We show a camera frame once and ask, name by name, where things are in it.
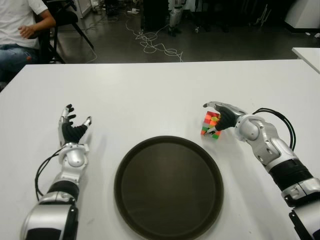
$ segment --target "concrete floor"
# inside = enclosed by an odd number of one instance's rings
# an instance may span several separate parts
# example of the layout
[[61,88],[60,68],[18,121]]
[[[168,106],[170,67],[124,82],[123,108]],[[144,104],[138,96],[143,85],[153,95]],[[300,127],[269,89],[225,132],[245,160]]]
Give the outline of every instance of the concrete floor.
[[[89,13],[80,19],[78,25],[84,29],[94,45],[97,58],[91,63],[160,63],[179,62],[177,56],[167,56],[163,51],[144,53],[140,40],[126,29],[126,24],[137,32],[140,29],[140,16],[128,17],[121,13],[118,17]],[[168,28],[158,33],[152,43],[163,43],[167,49],[183,52],[184,62],[275,60],[296,59],[293,47],[319,48],[320,41],[305,33],[291,33],[284,27],[230,27],[224,33],[219,27],[210,32],[204,29],[195,33],[195,24],[183,19],[177,37],[167,34]],[[58,31],[58,52],[68,64],[86,63],[95,58],[87,42],[80,37],[71,25]]]

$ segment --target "white cable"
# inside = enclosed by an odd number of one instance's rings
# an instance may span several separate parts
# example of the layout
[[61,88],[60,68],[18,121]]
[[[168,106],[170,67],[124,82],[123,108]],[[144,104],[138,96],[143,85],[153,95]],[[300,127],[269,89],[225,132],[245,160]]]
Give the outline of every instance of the white cable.
[[91,49],[91,51],[92,51],[92,53],[94,54],[95,57],[93,59],[91,59],[90,61],[85,62],[85,64],[91,63],[91,62],[93,62],[94,60],[96,60],[98,58],[96,52],[94,51],[94,49],[91,46],[90,46],[90,49]]
[[137,34],[137,33],[135,33],[135,31],[133,29],[128,28],[128,25],[127,25],[128,21],[129,21],[129,19],[125,22],[125,27],[127,30],[131,31],[133,33],[133,35],[135,35],[135,40],[142,40],[140,42],[140,45],[143,47],[143,52],[145,52],[146,54],[153,54],[158,50],[158,51],[164,52],[164,54],[169,57],[178,57],[181,63],[184,62],[182,60],[182,54],[184,53],[183,51],[181,53],[178,53],[178,50],[176,50],[176,49],[173,49],[173,48],[167,49],[163,43],[158,43],[156,45],[153,45],[153,43],[152,43],[152,41],[154,41],[158,38],[158,33],[161,30],[168,27],[169,25],[166,25],[166,26],[160,28],[156,33],[154,33],[154,32],[147,32],[147,33],[139,32]]

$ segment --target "white t-shirt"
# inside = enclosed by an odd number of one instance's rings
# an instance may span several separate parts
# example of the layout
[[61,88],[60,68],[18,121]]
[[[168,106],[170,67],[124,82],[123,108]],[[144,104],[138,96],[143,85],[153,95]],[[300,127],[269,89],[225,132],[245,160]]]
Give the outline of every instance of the white t-shirt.
[[38,39],[23,38],[18,28],[35,24],[33,12],[39,15],[47,9],[42,0],[0,0],[0,45],[39,49]]

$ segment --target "jeans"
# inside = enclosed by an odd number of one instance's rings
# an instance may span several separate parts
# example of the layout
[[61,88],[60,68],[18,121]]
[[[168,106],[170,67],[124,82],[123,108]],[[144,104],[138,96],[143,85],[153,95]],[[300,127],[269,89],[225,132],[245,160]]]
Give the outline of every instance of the jeans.
[[38,50],[18,44],[0,44],[0,82],[9,82],[26,64],[38,62]]

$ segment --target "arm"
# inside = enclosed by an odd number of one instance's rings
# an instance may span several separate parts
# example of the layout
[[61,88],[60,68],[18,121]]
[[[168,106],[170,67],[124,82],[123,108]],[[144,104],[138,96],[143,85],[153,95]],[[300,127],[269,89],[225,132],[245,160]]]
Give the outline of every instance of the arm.
[[[61,172],[54,179],[48,192],[43,195],[26,217],[20,232],[21,240],[75,240],[78,227],[77,200],[80,179],[88,165],[86,144],[79,140],[91,125],[91,117],[73,127],[69,115],[74,108],[68,105],[63,109],[59,121],[59,141],[61,149],[59,162]],[[36,194],[42,195],[38,188],[38,178],[43,168],[38,170],[35,179]]]
[[319,240],[320,179],[313,177],[279,138],[275,126],[230,104],[212,101],[203,106],[221,113],[211,133],[234,127],[239,140],[251,145],[254,156],[272,176],[286,204],[293,207],[289,217],[300,239]]
[[20,30],[20,35],[23,38],[28,39],[30,36],[35,34],[35,32],[38,32],[44,29],[49,29],[56,25],[56,20],[52,17],[48,9],[44,10],[39,15],[42,18],[40,22],[37,22],[36,24],[30,25],[30,26],[22,25],[21,27],[18,28]]

